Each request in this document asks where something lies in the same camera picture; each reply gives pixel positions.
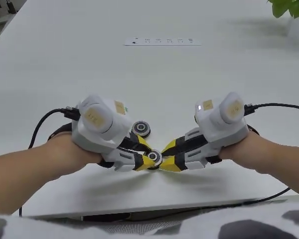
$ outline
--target electrical outlet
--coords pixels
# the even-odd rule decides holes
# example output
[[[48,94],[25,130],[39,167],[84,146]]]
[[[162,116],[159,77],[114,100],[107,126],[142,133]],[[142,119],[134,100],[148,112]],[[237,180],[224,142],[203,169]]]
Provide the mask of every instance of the electrical outlet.
[[[201,46],[194,38],[141,38],[133,37],[125,41],[125,46]]]

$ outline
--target patterned fabric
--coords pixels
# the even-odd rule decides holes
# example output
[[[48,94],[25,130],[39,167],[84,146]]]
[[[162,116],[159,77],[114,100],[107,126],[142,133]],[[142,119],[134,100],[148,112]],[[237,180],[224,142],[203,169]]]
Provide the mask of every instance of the patterned fabric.
[[[70,228],[48,222],[0,216],[0,239],[299,239],[299,203],[223,209],[163,227],[145,235],[110,234],[100,228]]]

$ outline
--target forearm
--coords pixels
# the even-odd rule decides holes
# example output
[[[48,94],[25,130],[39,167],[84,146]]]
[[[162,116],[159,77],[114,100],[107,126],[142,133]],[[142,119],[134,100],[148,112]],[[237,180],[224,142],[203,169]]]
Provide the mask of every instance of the forearm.
[[[52,180],[48,150],[37,147],[0,156],[0,214],[11,214]]]
[[[269,174],[299,193],[299,147],[277,146]]]

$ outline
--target beige sticker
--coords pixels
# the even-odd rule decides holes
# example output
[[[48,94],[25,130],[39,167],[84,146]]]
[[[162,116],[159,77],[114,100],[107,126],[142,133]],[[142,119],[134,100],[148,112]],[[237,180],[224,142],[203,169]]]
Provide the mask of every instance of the beige sticker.
[[[105,119],[93,108],[89,108],[89,110],[86,111],[84,118],[97,128],[102,127],[105,123]]]
[[[125,108],[122,102],[115,101],[116,112],[125,115]]]
[[[234,101],[228,106],[227,115],[229,117],[234,118],[238,116],[243,108],[243,104],[239,101]]]
[[[214,108],[213,101],[212,100],[204,101],[203,108],[204,108],[204,111],[211,110],[212,108]]]

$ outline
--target white plastic housing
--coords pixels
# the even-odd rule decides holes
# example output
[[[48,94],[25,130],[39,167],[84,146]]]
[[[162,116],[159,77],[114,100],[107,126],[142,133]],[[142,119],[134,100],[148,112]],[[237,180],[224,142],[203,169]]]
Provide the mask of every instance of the white plastic housing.
[[[117,148],[132,127],[126,106],[119,101],[90,95],[77,106],[78,131],[92,143]]]
[[[229,93],[224,100],[197,102],[195,118],[212,147],[222,147],[237,143],[247,135],[244,113],[242,99],[236,93]]]

